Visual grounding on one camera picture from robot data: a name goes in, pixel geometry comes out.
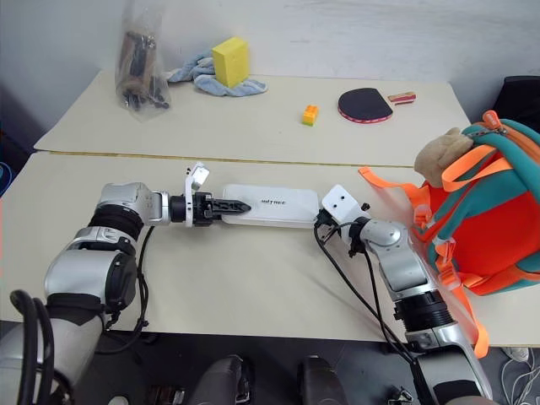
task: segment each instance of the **clear plastic bag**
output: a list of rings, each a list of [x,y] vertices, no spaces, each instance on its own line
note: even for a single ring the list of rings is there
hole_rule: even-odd
[[[116,96],[145,120],[170,108],[170,93],[159,54],[158,34],[165,1],[128,0],[116,65]]]

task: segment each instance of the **table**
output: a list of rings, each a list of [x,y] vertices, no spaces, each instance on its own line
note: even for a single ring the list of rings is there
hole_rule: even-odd
[[[268,92],[215,97],[192,83],[171,86],[171,108],[137,121],[114,94],[112,74],[101,72],[37,149],[94,154],[144,154],[339,165],[412,166],[418,151],[451,127],[469,121],[448,83],[253,76]],[[414,91],[390,120],[357,124],[338,113],[339,96],[375,87],[384,98]],[[313,127],[300,123],[307,105],[318,105]]]
[[[43,297],[47,267],[89,222],[105,183],[143,181],[153,190],[180,194],[185,169],[192,163],[32,155],[2,199],[0,319],[20,319],[9,304],[11,290],[22,288]],[[311,188],[320,197],[340,183],[359,201],[370,203],[373,216],[411,219],[408,201],[399,190],[377,191],[352,167],[208,162],[208,168],[211,174],[203,190],[215,197],[230,182]],[[410,169],[376,172],[390,181],[420,180]],[[331,241],[329,250],[358,290],[371,299],[364,260],[349,259],[339,240]],[[318,250],[308,229],[227,224],[187,229],[172,224],[155,230],[144,269],[150,288],[150,331],[381,340],[378,325]],[[402,326],[392,320],[392,303],[379,275],[377,285],[384,317],[402,337]],[[472,296],[472,304],[492,344],[538,344],[537,289]],[[136,299],[122,312],[117,327],[131,329],[137,316]]]

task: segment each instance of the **brown plush bear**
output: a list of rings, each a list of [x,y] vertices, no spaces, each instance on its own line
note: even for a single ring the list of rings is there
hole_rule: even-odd
[[[471,138],[463,135],[459,128],[452,128],[424,146],[414,161],[414,170],[424,176],[431,186],[442,187],[442,172],[472,146]]]

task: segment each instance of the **white cable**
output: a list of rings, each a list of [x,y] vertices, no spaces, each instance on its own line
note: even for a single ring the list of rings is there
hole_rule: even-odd
[[[510,394],[510,397],[508,397],[508,391],[506,390],[505,386],[505,371],[506,367],[514,362],[514,360],[508,360],[505,365],[503,365],[503,368],[500,372],[500,384],[503,387],[503,393],[505,394],[505,399],[508,405],[531,405],[529,402],[525,402],[525,399],[527,398],[527,395],[531,392],[532,385],[534,381],[540,376],[540,366],[536,366],[536,359],[534,356],[534,351],[530,349],[532,362],[527,362],[526,365],[529,367],[529,371],[527,373],[523,373],[514,380],[514,383],[512,384],[512,391]],[[523,387],[523,390],[521,391],[521,394],[514,399],[514,394],[516,391],[516,384],[519,380],[522,378],[529,377],[527,383]],[[540,405],[540,397],[536,398],[536,404]]]

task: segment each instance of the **table tennis paddle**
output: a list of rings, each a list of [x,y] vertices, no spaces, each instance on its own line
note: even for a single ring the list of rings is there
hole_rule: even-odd
[[[372,124],[392,116],[392,108],[377,89],[355,89],[343,93],[337,102],[339,113],[352,122]]]

